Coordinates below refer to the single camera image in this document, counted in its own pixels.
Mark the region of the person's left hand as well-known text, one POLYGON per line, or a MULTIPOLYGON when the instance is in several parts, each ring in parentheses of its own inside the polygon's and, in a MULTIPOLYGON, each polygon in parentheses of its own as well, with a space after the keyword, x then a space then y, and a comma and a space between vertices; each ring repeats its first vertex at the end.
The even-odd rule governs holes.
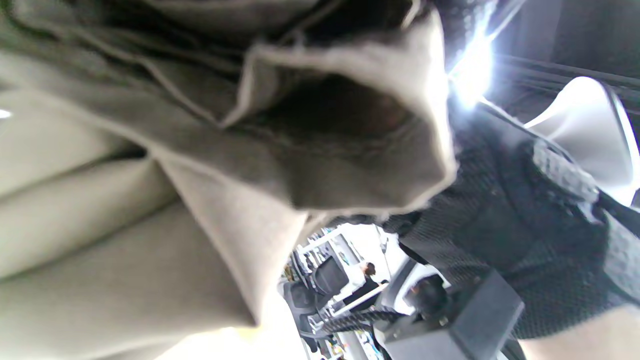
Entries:
POLYGON ((443 28, 445 66, 451 70, 505 4, 505 0, 324 0, 292 32, 313 43, 329 43, 408 28, 436 12, 443 28))

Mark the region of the person's right hand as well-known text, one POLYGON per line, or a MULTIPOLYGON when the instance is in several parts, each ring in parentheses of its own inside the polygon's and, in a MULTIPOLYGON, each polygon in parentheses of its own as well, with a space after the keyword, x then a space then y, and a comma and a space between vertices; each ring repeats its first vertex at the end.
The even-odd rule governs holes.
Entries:
POLYGON ((451 285, 494 270, 525 309, 521 340, 639 305, 639 213, 541 137, 484 109, 449 116, 459 168, 425 208, 382 224, 451 285))

